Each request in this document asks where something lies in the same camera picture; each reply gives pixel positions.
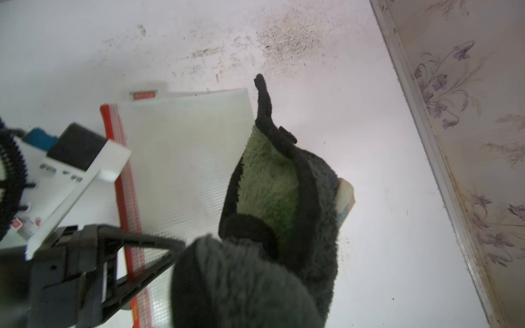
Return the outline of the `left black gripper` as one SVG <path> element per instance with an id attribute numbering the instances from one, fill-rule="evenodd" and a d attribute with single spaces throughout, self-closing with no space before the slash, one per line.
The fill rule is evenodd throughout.
<path id="1" fill-rule="evenodd" d="M 1 250 L 2 327 L 97 327 L 139 299 L 179 258 L 185 242 L 110 225 L 61 229 L 26 258 Z"/>

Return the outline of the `mesh document bag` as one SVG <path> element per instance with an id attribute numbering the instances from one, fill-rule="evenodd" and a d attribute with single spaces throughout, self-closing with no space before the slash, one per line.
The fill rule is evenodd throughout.
<path id="1" fill-rule="evenodd" d="M 120 225 L 191 243 L 216 235 L 254 114 L 246 89 L 101 106 L 106 136 L 131 151 L 115 182 Z"/>

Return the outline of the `dark grey green cloth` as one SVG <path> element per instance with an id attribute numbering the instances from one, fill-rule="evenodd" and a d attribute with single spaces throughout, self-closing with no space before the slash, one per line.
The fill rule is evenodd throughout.
<path id="1" fill-rule="evenodd" d="M 172 272 L 173 327 L 324 327 L 338 274 L 340 181 L 272 119 L 264 76 L 217 236 L 196 239 Z"/>

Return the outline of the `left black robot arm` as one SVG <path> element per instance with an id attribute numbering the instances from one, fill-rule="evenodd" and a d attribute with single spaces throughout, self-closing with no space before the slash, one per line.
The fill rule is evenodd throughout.
<path id="1" fill-rule="evenodd" d="M 96 327 L 177 261 L 180 240 L 62 226 L 95 180 L 117 180 L 130 154 L 76 123 L 59 137 L 1 125 L 1 236 L 33 230 L 26 245 L 1 249 L 2 327 Z"/>

